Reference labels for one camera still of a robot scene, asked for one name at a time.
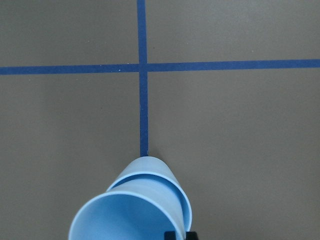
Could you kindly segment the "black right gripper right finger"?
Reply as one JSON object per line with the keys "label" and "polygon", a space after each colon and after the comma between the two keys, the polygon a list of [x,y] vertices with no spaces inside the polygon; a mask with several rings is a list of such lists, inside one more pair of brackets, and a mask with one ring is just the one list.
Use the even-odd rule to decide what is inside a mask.
{"label": "black right gripper right finger", "polygon": [[198,240],[198,234],[196,231],[187,231],[186,240]]}

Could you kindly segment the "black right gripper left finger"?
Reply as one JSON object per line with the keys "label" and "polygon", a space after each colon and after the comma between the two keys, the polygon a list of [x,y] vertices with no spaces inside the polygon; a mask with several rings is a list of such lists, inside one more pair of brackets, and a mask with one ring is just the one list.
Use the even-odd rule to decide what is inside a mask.
{"label": "black right gripper left finger", "polygon": [[176,232],[175,231],[166,231],[164,233],[164,240],[176,240]]}

